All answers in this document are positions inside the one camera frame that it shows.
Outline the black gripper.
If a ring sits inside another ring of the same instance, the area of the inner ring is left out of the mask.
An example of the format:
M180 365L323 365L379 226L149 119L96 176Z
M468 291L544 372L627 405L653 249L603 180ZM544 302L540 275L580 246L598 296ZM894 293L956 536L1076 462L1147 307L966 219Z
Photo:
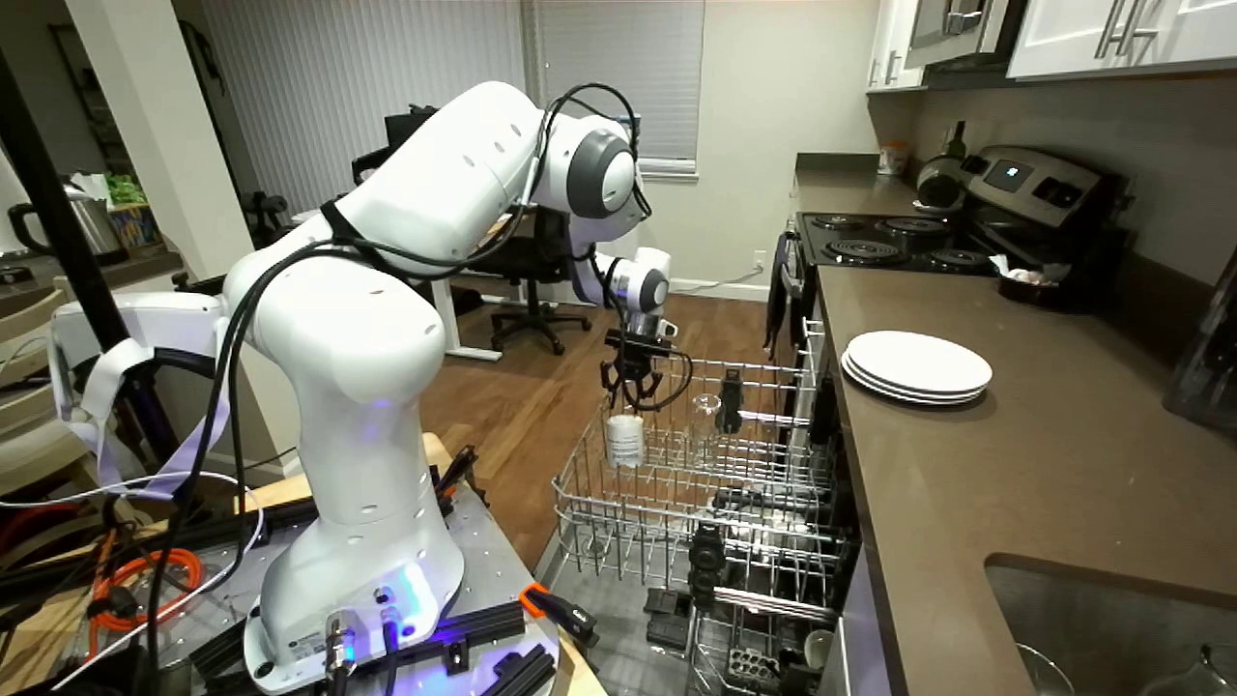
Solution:
M662 387L658 358L671 354L671 349L665 340L611 327L603 335L603 345L611 349L611 358L598 365L598 377L605 390L620 390L620 387L658 390Z

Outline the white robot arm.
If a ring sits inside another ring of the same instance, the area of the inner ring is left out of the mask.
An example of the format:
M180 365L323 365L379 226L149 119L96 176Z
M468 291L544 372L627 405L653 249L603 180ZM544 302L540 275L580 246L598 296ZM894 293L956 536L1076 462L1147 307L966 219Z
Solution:
M667 257L605 244L649 216L639 119L580 96L532 105L479 79L438 108L352 194L319 206L224 279L237 345L274 358L296 396L296 451L315 516L263 570L243 626L243 663L269 696L420 645L465 582L442 516L419 396L444 358L444 319L413 283L465 265L507 212L569 219L569 279L611 304L621 396L649 395L667 350Z

